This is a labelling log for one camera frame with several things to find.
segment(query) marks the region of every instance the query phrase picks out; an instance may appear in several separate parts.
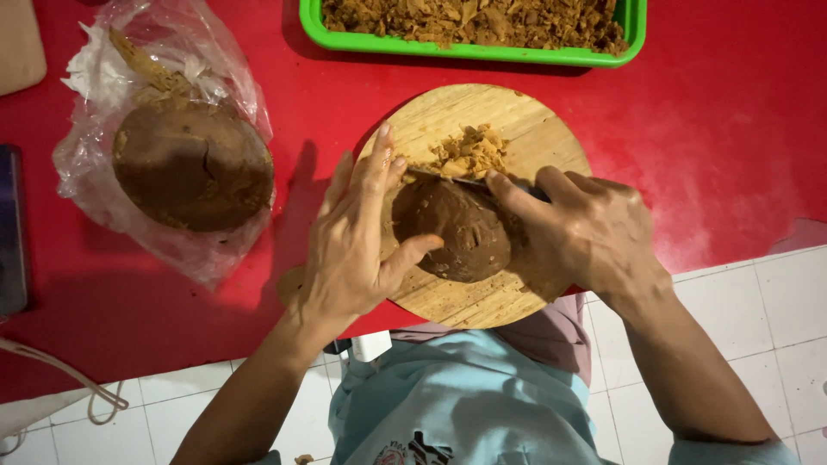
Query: green plastic tray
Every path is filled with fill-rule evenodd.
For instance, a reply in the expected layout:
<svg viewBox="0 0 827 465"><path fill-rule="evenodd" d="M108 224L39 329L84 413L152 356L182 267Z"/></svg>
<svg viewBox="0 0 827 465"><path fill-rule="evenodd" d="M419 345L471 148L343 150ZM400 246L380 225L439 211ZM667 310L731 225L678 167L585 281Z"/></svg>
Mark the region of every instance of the green plastic tray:
<svg viewBox="0 0 827 465"><path fill-rule="evenodd" d="M625 65L643 47L646 38L646 0L618 0L614 19L623 26L629 49L621 56L594 53L591 50L565 47L560 50L452 44L441 49L434 43L404 41L398 37L378 37L355 32L330 32L322 24L322 0L299 0L299 18L304 30L320 46L331 50L428 55L473 60L520 61L546 65L593 66L617 68Z"/></svg>

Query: clear plastic bag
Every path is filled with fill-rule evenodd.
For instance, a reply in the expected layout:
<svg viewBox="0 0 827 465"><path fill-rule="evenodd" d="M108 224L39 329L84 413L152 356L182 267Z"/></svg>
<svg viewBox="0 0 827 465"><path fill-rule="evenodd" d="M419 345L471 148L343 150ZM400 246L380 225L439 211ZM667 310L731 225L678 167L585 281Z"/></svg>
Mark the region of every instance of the clear plastic bag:
<svg viewBox="0 0 827 465"><path fill-rule="evenodd" d="M92 27L81 25L89 43L70 62L78 90L69 135L52 155L60 174L58 194L72 199L93 221L126 233L147 251L209 289L227 276L270 221L269 208L239 228L190 232L147 217L124 193L112 168L112 139L136 106L131 96L147 82L132 71L107 37L109 27L169 71L179 71L200 101L224 99L267 143L272 138L261 88L230 31L203 0L114 0L102 6Z"/></svg>

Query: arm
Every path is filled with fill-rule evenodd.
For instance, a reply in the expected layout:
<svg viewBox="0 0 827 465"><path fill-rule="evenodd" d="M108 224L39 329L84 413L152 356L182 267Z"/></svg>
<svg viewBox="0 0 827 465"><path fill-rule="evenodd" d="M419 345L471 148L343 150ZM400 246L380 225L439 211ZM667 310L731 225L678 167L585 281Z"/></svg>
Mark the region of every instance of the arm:
<svg viewBox="0 0 827 465"><path fill-rule="evenodd" d="M301 294L198 417L171 465L264 457L322 348L395 292L425 253L442 246L433 235L411 237L380 259L382 202L405 171L404 158L389 163L392 144L386 122L358 170L350 152L342 155L311 228Z"/></svg>
<svg viewBox="0 0 827 465"><path fill-rule="evenodd" d="M635 362L657 412L681 439L777 440L741 380L681 304L652 248L652 220L637 190L547 167L545 204L503 175L486 181L526 226L556 272L592 289L623 319Z"/></svg>

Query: red tabletop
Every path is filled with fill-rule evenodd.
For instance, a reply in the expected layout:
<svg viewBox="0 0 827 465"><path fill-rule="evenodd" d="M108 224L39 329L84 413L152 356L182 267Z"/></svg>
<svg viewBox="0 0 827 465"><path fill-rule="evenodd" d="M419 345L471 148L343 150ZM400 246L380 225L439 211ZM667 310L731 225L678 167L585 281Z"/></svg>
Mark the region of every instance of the red tabletop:
<svg viewBox="0 0 827 465"><path fill-rule="evenodd" d="M306 37L298 0L212 0L264 89L279 195L272 226L211 294L55 192L50 154L74 97L58 78L86 41L77 22L93 22L92 1L36 1L49 73L0 98L0 141L22 148L34 299L0 335L98 382L250 354L283 310L273 282L303 262L341 151L446 84L510 87L560 114L595 175L643 192L672 272L763 256L797 218L827 220L827 61L817 48L827 3L652 2L640 55L587 70L334 53ZM810 242L827 242L815 230ZM418 321L386 302L347 334ZM11 354L0 367L0 402L78 387Z"/></svg>

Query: t-shirt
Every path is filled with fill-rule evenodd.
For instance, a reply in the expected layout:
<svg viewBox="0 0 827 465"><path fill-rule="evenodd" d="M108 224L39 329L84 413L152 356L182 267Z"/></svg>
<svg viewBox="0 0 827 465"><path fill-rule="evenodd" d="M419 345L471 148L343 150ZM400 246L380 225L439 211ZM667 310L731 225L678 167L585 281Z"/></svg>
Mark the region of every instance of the t-shirt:
<svg viewBox="0 0 827 465"><path fill-rule="evenodd" d="M332 465L611 463L598 457L580 377L534 362L494 332L394 341L371 363L351 357L333 395ZM260 465L280 465L270 451ZM795 465L783 443L676 439L672 465Z"/></svg>

